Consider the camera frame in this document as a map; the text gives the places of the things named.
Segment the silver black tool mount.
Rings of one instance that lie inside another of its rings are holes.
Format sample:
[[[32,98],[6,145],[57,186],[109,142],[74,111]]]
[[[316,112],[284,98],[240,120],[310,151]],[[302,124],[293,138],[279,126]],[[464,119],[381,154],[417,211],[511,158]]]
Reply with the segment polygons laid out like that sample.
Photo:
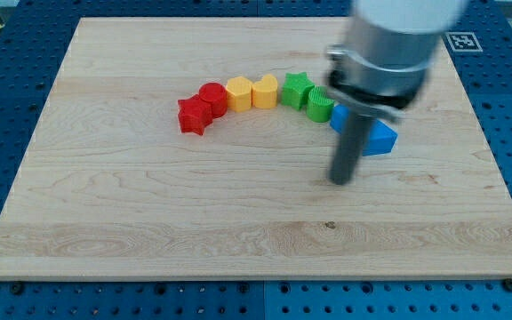
[[[385,68],[344,44],[327,48],[332,68],[325,76],[327,94],[360,116],[396,123],[421,88],[421,65]]]

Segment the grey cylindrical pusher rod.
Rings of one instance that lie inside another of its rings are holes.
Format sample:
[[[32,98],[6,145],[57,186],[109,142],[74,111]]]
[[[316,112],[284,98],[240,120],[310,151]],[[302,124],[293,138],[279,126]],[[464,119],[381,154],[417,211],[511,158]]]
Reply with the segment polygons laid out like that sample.
[[[329,170],[329,179],[336,185],[352,181],[375,119],[351,112],[340,135]]]

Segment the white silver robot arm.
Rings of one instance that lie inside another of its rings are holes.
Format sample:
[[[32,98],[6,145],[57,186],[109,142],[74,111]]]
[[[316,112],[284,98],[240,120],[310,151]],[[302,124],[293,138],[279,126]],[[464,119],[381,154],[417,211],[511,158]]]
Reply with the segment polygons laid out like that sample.
[[[326,93],[349,108],[329,169],[348,184],[373,123],[401,120],[424,84],[439,37],[466,10],[465,0],[355,1],[339,44],[326,54],[332,69]]]

